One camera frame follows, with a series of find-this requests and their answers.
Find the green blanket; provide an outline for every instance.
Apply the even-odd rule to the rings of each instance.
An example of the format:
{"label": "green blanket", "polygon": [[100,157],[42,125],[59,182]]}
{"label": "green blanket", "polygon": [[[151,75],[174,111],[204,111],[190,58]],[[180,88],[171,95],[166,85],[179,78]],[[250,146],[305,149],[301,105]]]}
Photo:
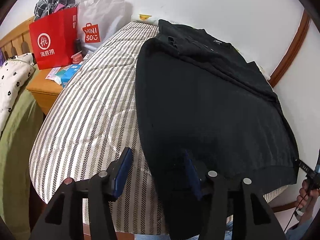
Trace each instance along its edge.
{"label": "green blanket", "polygon": [[30,236],[28,163],[43,122],[41,109],[26,90],[30,81],[21,87],[0,139],[0,215],[17,240]]}

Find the black cable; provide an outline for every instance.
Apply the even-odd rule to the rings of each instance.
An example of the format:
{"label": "black cable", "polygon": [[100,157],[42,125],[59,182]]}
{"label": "black cable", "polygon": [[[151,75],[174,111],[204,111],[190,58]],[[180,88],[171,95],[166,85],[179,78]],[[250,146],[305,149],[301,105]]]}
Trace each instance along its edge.
{"label": "black cable", "polygon": [[[304,197],[302,198],[302,200],[304,200],[304,198],[309,194],[309,192],[310,192],[310,190],[309,190],[308,192],[306,192],[306,194],[304,195]],[[288,227],[288,225],[290,224],[290,222],[291,222],[291,220],[292,220],[292,218],[293,218],[293,215],[294,215],[294,213],[296,212],[296,210],[298,209],[298,206],[300,206],[302,200],[299,202],[299,204],[298,204],[297,207],[295,208],[294,212],[292,213],[292,216],[291,216],[291,218],[290,218],[287,226],[286,226],[285,229],[283,230],[284,232],[287,230],[287,227]]]}

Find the red shopping bag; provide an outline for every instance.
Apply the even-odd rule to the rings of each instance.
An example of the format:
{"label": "red shopping bag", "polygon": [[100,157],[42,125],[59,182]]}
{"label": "red shopping bag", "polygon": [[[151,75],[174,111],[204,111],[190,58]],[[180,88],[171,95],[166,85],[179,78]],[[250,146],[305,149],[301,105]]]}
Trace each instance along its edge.
{"label": "red shopping bag", "polygon": [[99,27],[97,24],[92,25],[91,23],[87,23],[85,27],[82,28],[82,30],[84,31],[84,34],[85,34],[85,37],[84,37],[85,43],[100,42]]}
{"label": "red shopping bag", "polygon": [[29,25],[33,53],[39,69],[66,66],[72,63],[77,38],[77,8],[50,14]]}

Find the metal screw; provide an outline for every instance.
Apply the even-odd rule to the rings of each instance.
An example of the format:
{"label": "metal screw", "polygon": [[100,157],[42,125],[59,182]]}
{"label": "metal screw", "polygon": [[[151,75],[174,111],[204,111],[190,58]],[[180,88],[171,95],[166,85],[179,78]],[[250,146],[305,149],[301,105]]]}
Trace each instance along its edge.
{"label": "metal screw", "polygon": [[216,173],[215,171],[209,171],[209,172],[208,172],[208,175],[209,175],[210,177],[217,177],[218,173]]}
{"label": "metal screw", "polygon": [[99,175],[99,177],[103,178],[103,177],[107,176],[108,173],[106,171],[100,171],[98,175]]}
{"label": "metal screw", "polygon": [[243,179],[244,184],[250,185],[252,183],[251,179],[249,178],[244,178]]}
{"label": "metal screw", "polygon": [[72,178],[66,178],[63,182],[68,185],[72,182]]}

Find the striped fabric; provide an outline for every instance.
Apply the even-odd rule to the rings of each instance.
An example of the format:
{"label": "striped fabric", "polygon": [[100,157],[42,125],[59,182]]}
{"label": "striped fabric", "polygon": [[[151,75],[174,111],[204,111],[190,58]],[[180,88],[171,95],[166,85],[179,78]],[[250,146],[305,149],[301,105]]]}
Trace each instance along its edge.
{"label": "striped fabric", "polygon": [[[127,24],[94,52],[60,93],[29,160],[31,181],[46,203],[65,178],[91,178],[128,146],[134,152],[133,165],[122,196],[109,203],[115,229],[147,235],[167,233],[140,144],[134,94],[138,53],[157,33],[157,26]],[[265,198],[271,201],[283,190]],[[89,224],[86,199],[83,221]]]}

